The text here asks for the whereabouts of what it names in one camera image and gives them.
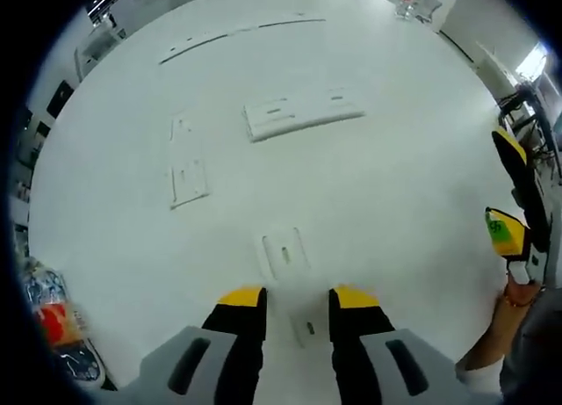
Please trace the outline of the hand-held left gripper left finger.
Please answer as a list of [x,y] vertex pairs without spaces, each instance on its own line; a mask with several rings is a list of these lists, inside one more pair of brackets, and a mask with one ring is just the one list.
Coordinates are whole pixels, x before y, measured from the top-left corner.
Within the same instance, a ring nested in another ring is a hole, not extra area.
[[131,384],[138,404],[251,404],[263,368],[267,290],[245,286],[220,298],[199,327],[150,352]]

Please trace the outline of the person's right hand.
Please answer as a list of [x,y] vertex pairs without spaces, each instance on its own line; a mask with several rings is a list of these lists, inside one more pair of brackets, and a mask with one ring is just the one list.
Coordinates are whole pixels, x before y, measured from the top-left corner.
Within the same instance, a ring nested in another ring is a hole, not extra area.
[[541,290],[542,286],[537,283],[518,284],[509,272],[508,282],[503,291],[503,298],[511,307],[528,307]]

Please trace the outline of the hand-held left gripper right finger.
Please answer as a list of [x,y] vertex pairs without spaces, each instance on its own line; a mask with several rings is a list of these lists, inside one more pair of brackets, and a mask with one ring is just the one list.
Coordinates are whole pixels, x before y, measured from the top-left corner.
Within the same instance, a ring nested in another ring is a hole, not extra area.
[[374,295],[330,289],[328,327],[343,404],[466,403],[452,362],[411,331],[397,330]]

